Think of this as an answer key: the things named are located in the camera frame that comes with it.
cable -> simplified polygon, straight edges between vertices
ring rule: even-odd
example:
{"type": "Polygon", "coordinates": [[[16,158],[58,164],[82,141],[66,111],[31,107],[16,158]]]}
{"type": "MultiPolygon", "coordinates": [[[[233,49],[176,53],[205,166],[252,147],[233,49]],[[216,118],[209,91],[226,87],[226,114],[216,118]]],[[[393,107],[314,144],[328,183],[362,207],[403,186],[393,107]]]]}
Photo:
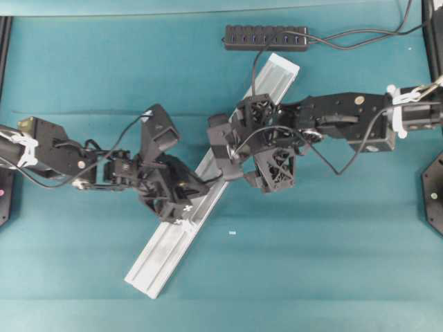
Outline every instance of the cable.
{"type": "Polygon", "coordinates": [[[62,187],[64,185],[67,185],[68,183],[73,182],[75,179],[79,178],[81,175],[85,174],[87,171],[89,171],[90,169],[93,169],[94,167],[96,167],[102,160],[104,159],[108,159],[108,157],[110,157],[110,155],[112,155],[117,146],[120,144],[121,140],[123,139],[123,136],[125,136],[125,134],[127,133],[127,131],[129,129],[131,129],[132,126],[134,126],[141,118],[146,118],[149,117],[147,115],[141,115],[138,116],[134,121],[132,121],[131,123],[129,123],[126,128],[123,129],[123,131],[121,132],[120,136],[118,137],[117,141],[115,142],[115,144],[112,146],[112,148],[100,159],[98,159],[96,162],[90,164],[90,166],[86,167],[85,169],[83,169],[81,172],[78,172],[76,175],[71,176],[69,178],[67,178],[66,180],[58,183],[57,185],[45,185],[44,183],[38,181],[37,179],[35,179],[34,177],[32,177],[30,174],[28,174],[28,172],[26,172],[23,168],[17,166],[16,164],[12,163],[11,161],[9,161],[8,159],[0,156],[0,160],[2,160],[3,162],[7,163],[9,166],[14,167],[15,169],[17,169],[18,172],[20,172],[21,174],[23,174],[23,176],[25,176],[28,180],[30,180],[31,182],[33,182],[34,184],[43,187],[45,189],[55,189],[55,188],[59,188],[62,187]]]}
{"type": "Polygon", "coordinates": [[[223,176],[223,173],[221,173],[220,175],[215,176],[214,178],[210,178],[208,180],[203,181],[203,184],[207,185],[208,183],[215,182],[215,181],[221,179],[222,176],[223,176]]]}
{"type": "MultiPolygon", "coordinates": [[[[429,106],[429,105],[437,105],[440,104],[439,102],[408,102],[405,104],[398,104],[395,105],[396,107],[407,107],[407,106],[429,106]]],[[[392,107],[385,107],[383,109],[381,109],[379,112],[377,112],[377,114],[375,114],[375,116],[371,119],[371,121],[369,122],[368,128],[366,129],[365,135],[363,136],[363,140],[361,140],[361,144],[359,145],[359,148],[355,151],[355,154],[351,157],[351,159],[349,159],[349,161],[346,163],[346,165],[340,170],[338,171],[333,164],[331,164],[331,162],[328,161],[328,159],[326,159],[326,157],[324,157],[324,155],[322,155],[316,148],[315,146],[313,146],[305,137],[303,137],[303,135],[298,131],[298,130],[294,130],[290,127],[286,127],[286,126],[280,126],[280,125],[273,125],[273,126],[268,126],[268,127],[262,127],[259,128],[255,131],[253,131],[245,140],[244,142],[234,151],[234,154],[237,154],[237,152],[257,133],[260,133],[261,131],[267,130],[267,129],[284,129],[287,130],[291,133],[294,133],[299,139],[301,139],[305,144],[307,144],[314,152],[315,154],[320,157],[320,159],[333,171],[333,173],[337,176],[342,175],[348,168],[350,165],[352,165],[352,163],[356,160],[357,156],[363,151],[364,146],[366,145],[366,142],[368,141],[370,132],[372,131],[372,128],[375,124],[375,122],[377,121],[377,119],[381,116],[381,114],[385,113],[386,111],[388,111],[389,109],[391,109],[392,107]]]]}
{"type": "MultiPolygon", "coordinates": [[[[419,26],[415,26],[414,28],[405,31],[405,32],[395,32],[395,31],[388,31],[388,30],[377,30],[377,29],[368,29],[366,32],[373,32],[373,33],[384,33],[387,35],[392,35],[392,36],[404,36],[404,35],[408,35],[410,33],[413,33],[414,31],[423,28],[426,24],[428,24],[429,21],[425,21],[424,23],[420,24],[419,26]]],[[[336,50],[353,50],[355,48],[358,48],[360,46],[364,46],[366,44],[369,44],[370,42],[373,41],[363,41],[361,43],[355,44],[355,45],[351,45],[351,46],[340,46],[334,43],[331,43],[329,41],[327,41],[326,39],[320,38],[320,37],[316,37],[307,33],[297,33],[294,31],[289,31],[289,30],[281,30],[278,31],[276,33],[274,33],[274,35],[272,36],[272,38],[269,39],[269,41],[266,43],[265,46],[263,46],[263,48],[257,53],[257,55],[255,56],[254,59],[254,63],[253,63],[253,67],[252,67],[252,84],[251,84],[251,90],[252,90],[252,96],[255,96],[255,72],[256,72],[256,68],[257,68],[257,62],[258,59],[260,58],[260,55],[266,51],[269,46],[271,45],[272,41],[274,40],[274,38],[276,38],[278,35],[281,35],[282,33],[288,34],[288,35],[296,35],[296,36],[301,36],[301,37],[306,37],[306,38],[311,38],[314,39],[322,44],[328,45],[332,48],[335,48],[336,50]]]]}
{"type": "Polygon", "coordinates": [[[103,151],[102,148],[100,147],[100,145],[93,139],[88,139],[86,142],[84,142],[84,148],[88,149],[89,144],[91,144],[92,146],[94,146],[96,148],[96,151],[103,151]]]}
{"type": "Polygon", "coordinates": [[[294,31],[288,31],[288,30],[281,30],[278,31],[276,33],[274,33],[274,35],[269,39],[269,41],[263,46],[263,48],[257,53],[257,55],[255,56],[254,62],[253,62],[253,67],[252,67],[252,84],[251,84],[251,92],[252,92],[252,96],[255,96],[255,72],[256,72],[256,68],[257,68],[257,62],[258,59],[260,58],[260,55],[266,51],[269,46],[272,44],[272,41],[278,36],[281,35],[283,33],[288,34],[288,35],[295,35],[295,36],[301,36],[301,37],[306,37],[309,39],[313,39],[314,42],[311,42],[311,44],[316,44],[316,43],[322,43],[324,45],[330,46],[336,50],[354,50],[355,48],[358,47],[362,47],[368,44],[371,44],[373,42],[388,38],[388,37],[392,37],[392,36],[404,36],[404,35],[409,35],[410,33],[413,33],[414,31],[423,28],[425,25],[429,24],[430,20],[426,20],[425,22],[423,22],[422,24],[415,26],[414,28],[411,28],[410,30],[404,31],[404,32],[400,32],[399,30],[401,28],[403,28],[404,24],[406,23],[408,16],[409,16],[409,12],[410,12],[410,6],[412,4],[412,0],[409,0],[408,5],[406,7],[406,11],[405,11],[405,15],[404,15],[404,19],[403,21],[400,23],[399,27],[394,30],[394,31],[389,31],[389,30],[382,30],[382,29],[358,29],[358,30],[349,30],[349,31],[345,31],[344,33],[339,33],[339,34],[335,34],[335,35],[331,35],[328,36],[326,38],[320,38],[314,35],[310,35],[307,33],[297,33],[294,31]],[[341,46],[338,44],[334,44],[328,40],[330,39],[335,39],[335,38],[339,38],[339,37],[344,37],[346,35],[351,35],[354,33],[381,33],[383,34],[383,36],[379,36],[379,37],[375,37],[372,39],[367,39],[365,41],[361,41],[357,44],[354,45],[350,45],[350,46],[341,46]]]}
{"type": "Polygon", "coordinates": [[[272,125],[272,126],[268,126],[268,127],[261,127],[255,131],[253,131],[251,134],[249,134],[248,137],[246,137],[246,139],[243,141],[242,144],[240,144],[240,146],[234,151],[234,154],[237,154],[238,151],[240,151],[245,144],[256,134],[260,133],[261,131],[266,131],[266,130],[270,130],[270,129],[284,129],[284,130],[289,130],[289,131],[293,131],[293,129],[286,127],[286,126],[280,126],[278,124],[272,125]]]}
{"type": "Polygon", "coordinates": [[[85,157],[85,152],[82,145],[74,140],[64,140],[62,142],[55,143],[54,147],[74,147],[78,150],[81,157],[85,157]]]}
{"type": "MultiPolygon", "coordinates": [[[[408,16],[409,16],[409,12],[410,12],[410,7],[412,6],[412,3],[413,3],[413,0],[409,0],[408,1],[408,4],[406,5],[406,10],[405,10],[405,13],[404,13],[404,16],[403,16],[403,20],[401,21],[401,23],[399,24],[399,26],[397,27],[397,29],[395,29],[395,32],[396,33],[398,33],[402,28],[403,28],[403,26],[406,24],[406,22],[408,21],[408,16]]],[[[348,35],[353,35],[353,34],[355,34],[355,33],[368,33],[369,31],[368,31],[368,29],[356,29],[356,30],[348,30],[348,31],[345,31],[345,32],[343,32],[343,33],[337,33],[337,34],[335,34],[335,35],[331,35],[331,36],[328,36],[328,37],[325,37],[325,38],[323,38],[324,40],[331,40],[331,39],[336,39],[336,38],[341,38],[341,37],[344,37],[344,36],[348,36],[348,35]]],[[[375,37],[375,38],[371,38],[371,39],[367,39],[366,41],[363,41],[363,42],[360,42],[360,43],[357,43],[357,44],[355,44],[354,46],[356,46],[356,45],[363,45],[362,43],[366,43],[366,42],[370,42],[370,43],[372,43],[372,42],[375,42],[375,41],[377,41],[377,40],[382,40],[382,39],[385,39],[385,38],[387,38],[387,37],[390,37],[390,35],[384,35],[384,36],[379,36],[379,37],[375,37]]],[[[311,41],[310,42],[310,44],[317,44],[318,43],[318,41],[311,41]]]]}

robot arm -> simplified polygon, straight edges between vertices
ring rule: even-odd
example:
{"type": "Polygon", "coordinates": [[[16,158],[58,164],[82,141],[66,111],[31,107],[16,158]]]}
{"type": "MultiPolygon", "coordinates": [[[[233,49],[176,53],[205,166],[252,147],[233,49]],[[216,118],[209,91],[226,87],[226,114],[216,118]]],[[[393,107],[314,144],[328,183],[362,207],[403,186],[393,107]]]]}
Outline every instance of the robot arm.
{"type": "MultiPolygon", "coordinates": [[[[253,187],[274,192],[293,186],[296,156],[305,146],[319,154],[314,145],[325,136],[345,139],[357,155],[392,151],[396,133],[405,138],[408,131],[440,125],[440,81],[413,89],[389,86],[384,95],[339,93],[293,104],[274,105],[268,95],[256,95],[242,100],[231,119],[211,117],[208,137],[225,180],[244,177],[253,187]],[[250,157],[255,170],[244,174],[242,164],[250,157]]],[[[326,163],[337,175],[348,166],[337,171],[326,163]]]]}
{"type": "Polygon", "coordinates": [[[70,140],[63,127],[35,117],[19,122],[18,130],[0,126],[0,167],[26,168],[59,181],[52,187],[70,183],[79,190],[132,188],[162,221],[175,222],[192,205],[191,199],[208,192],[211,181],[201,180],[165,153],[178,143],[179,133],[161,105],[151,106],[140,119],[141,148],[133,158],[126,150],[102,150],[93,140],[81,145],[70,140]],[[107,162],[103,183],[98,183],[97,164],[102,158],[107,162]]]}

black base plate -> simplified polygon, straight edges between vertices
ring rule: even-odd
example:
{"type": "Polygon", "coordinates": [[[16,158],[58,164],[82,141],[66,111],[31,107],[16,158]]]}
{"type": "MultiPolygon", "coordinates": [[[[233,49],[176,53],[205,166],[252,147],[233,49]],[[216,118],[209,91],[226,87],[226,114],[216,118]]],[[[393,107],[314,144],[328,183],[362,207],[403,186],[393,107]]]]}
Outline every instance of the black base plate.
{"type": "Polygon", "coordinates": [[[422,182],[428,222],[443,234],[443,153],[423,172],[422,182]]]}
{"type": "Polygon", "coordinates": [[[14,175],[11,169],[0,169],[0,226],[9,219],[14,175]]]}

teal table surface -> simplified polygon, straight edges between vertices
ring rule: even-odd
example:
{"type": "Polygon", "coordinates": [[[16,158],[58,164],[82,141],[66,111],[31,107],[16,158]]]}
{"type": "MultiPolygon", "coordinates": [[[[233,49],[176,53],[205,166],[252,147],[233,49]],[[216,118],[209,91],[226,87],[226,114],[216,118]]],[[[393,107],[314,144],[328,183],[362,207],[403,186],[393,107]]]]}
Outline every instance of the teal table surface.
{"type": "MultiPolygon", "coordinates": [[[[232,112],[251,83],[255,53],[224,50],[225,24],[393,29],[405,4],[16,18],[0,123],[37,116],[110,147],[159,102],[182,135],[172,153],[194,168],[207,117],[232,112]]],[[[406,28],[420,21],[414,1],[406,28]]],[[[420,31],[282,55],[301,67],[285,101],[430,80],[420,31]]],[[[135,127],[121,146],[139,145],[135,127]]],[[[352,155],[342,140],[319,149],[338,166],[352,155]]],[[[341,177],[309,153],[290,190],[232,183],[156,300],[123,281],[158,225],[135,192],[43,190],[18,176],[0,228],[0,331],[441,331],[443,237],[425,220],[419,175],[442,150],[439,129],[416,132],[341,177]]]]}
{"type": "Polygon", "coordinates": [[[0,13],[10,16],[157,15],[189,12],[268,10],[403,0],[0,0],[0,13]]]}

black bracket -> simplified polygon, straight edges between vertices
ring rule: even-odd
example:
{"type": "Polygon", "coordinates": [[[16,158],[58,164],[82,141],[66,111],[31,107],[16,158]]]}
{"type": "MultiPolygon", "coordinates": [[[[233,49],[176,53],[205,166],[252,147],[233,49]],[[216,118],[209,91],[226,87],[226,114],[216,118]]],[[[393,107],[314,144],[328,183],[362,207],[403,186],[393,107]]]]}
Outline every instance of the black bracket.
{"type": "Polygon", "coordinates": [[[422,0],[422,20],[430,21],[423,27],[431,79],[443,73],[443,10],[434,7],[433,0],[422,0]]]}
{"type": "Polygon", "coordinates": [[[428,222],[443,234],[443,153],[425,169],[422,182],[428,222]]]}
{"type": "MultiPolygon", "coordinates": [[[[8,56],[11,24],[12,17],[0,17],[0,98],[8,56]]],[[[13,187],[14,172],[10,169],[0,169],[0,225],[3,225],[9,219],[13,187]]]]}

